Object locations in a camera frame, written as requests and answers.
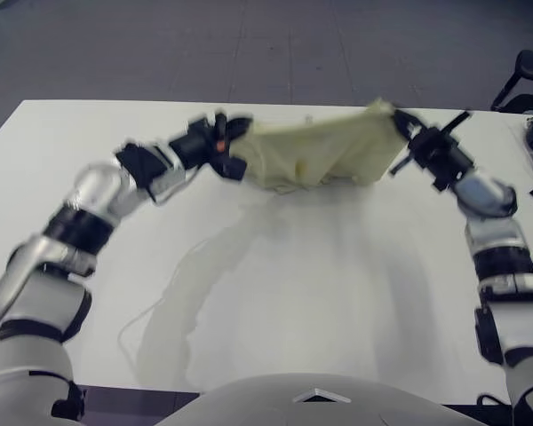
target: table surface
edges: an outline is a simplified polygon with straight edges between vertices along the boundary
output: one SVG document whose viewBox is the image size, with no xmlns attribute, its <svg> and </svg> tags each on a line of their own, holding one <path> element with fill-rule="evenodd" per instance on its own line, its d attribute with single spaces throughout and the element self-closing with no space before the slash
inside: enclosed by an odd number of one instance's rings
<svg viewBox="0 0 533 426">
<path fill-rule="evenodd" d="M 301 122 L 358 107 L 25 101 L 0 130 L 0 275 L 87 163 L 218 107 Z M 457 111 L 416 110 L 445 124 Z M 479 112 L 462 145 L 518 192 L 533 252 L 525 116 Z M 371 187 L 276 195 L 204 170 L 165 206 L 126 219 L 87 286 L 93 307 L 67 347 L 84 384 L 206 391 L 251 375 L 316 372 L 386 383 L 440 403 L 505 398 L 477 351 L 476 278 L 449 193 L 409 166 Z"/>
</svg>

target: fabric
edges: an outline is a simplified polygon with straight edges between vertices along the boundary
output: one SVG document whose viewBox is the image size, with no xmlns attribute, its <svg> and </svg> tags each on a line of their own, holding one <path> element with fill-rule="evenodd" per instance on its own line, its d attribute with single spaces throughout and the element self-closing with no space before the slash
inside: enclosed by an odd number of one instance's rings
<svg viewBox="0 0 533 426">
<path fill-rule="evenodd" d="M 286 193 L 351 178 L 379 180 L 406 146 L 393 122 L 393 105 L 374 101 L 365 111 L 326 122 L 286 128 L 254 122 L 230 154 L 247 162 L 245 179 Z"/>
</svg>

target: floor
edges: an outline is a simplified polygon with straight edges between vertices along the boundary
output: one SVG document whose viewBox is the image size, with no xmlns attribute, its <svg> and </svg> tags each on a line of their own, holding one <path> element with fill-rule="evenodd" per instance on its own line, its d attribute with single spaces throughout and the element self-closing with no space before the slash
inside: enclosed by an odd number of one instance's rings
<svg viewBox="0 0 533 426">
<path fill-rule="evenodd" d="M 533 0 L 6 0 L 0 125 L 23 99 L 487 109 Z"/>
</svg>

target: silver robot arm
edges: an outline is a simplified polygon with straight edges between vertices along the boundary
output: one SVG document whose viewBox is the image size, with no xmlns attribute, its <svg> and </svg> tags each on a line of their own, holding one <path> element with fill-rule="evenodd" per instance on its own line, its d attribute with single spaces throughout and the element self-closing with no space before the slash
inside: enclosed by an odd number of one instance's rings
<svg viewBox="0 0 533 426">
<path fill-rule="evenodd" d="M 91 293 L 78 278 L 94 273 L 96 256 L 121 220 L 149 199 L 167 201 L 205 163 L 223 178 L 243 178 L 246 164 L 229 157 L 228 148 L 249 123 L 217 114 L 214 126 L 193 122 L 169 143 L 127 144 L 117 162 L 83 170 L 45 229 L 15 250 L 0 279 L 0 425 L 81 418 L 83 396 L 62 346 L 91 308 Z"/>
<path fill-rule="evenodd" d="M 482 170 L 450 135 L 469 114 L 443 130 L 427 128 L 403 111 L 395 113 L 401 129 L 420 128 L 409 140 L 409 161 L 431 172 L 438 191 L 451 190 L 466 217 L 465 236 L 473 258 L 481 307 L 475 311 L 481 355 L 505 371 L 513 424 L 533 426 L 533 261 L 521 228 L 513 219 L 515 191 Z"/>
</svg>

